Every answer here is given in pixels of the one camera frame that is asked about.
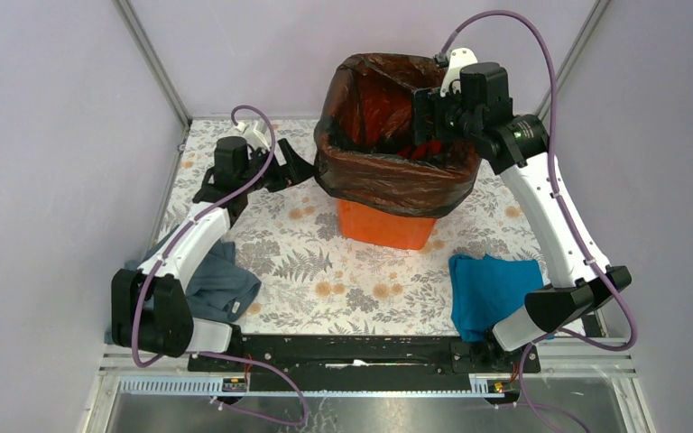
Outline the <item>black trash bag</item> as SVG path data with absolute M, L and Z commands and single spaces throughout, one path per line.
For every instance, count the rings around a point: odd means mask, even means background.
M 441 218 L 476 183 L 480 160 L 466 142 L 415 144 L 414 91 L 438 86 L 444 71 L 428 57 L 360 53 L 330 81 L 313 138 L 315 180 L 332 198 L 399 217 Z

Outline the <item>orange plastic trash bin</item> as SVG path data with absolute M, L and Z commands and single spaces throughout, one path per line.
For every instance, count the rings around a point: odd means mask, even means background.
M 435 218 L 396 216 L 353 201 L 336 203 L 340 234 L 366 244 L 420 250 L 437 223 Z

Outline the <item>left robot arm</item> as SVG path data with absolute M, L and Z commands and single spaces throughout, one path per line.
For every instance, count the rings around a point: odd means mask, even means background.
M 235 264 L 235 245 L 223 241 L 259 189 L 278 192 L 312 178 L 315 167 L 285 139 L 226 136 L 193 196 L 185 219 L 141 263 L 111 281 L 111 343 L 162 356 L 206 354 L 224 371 L 244 358 L 232 324 L 254 302 L 260 280 Z

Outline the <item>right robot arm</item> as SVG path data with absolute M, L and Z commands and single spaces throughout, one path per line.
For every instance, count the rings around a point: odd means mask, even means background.
M 548 284 L 486 331 L 486 367 L 506 370 L 517 349 L 621 298 L 632 275 L 609 262 L 560 186 L 542 121 L 514 113 L 505 68 L 495 62 L 450 64 L 441 86 L 412 92 L 411 130 L 416 143 L 471 142 L 522 207 L 546 262 Z

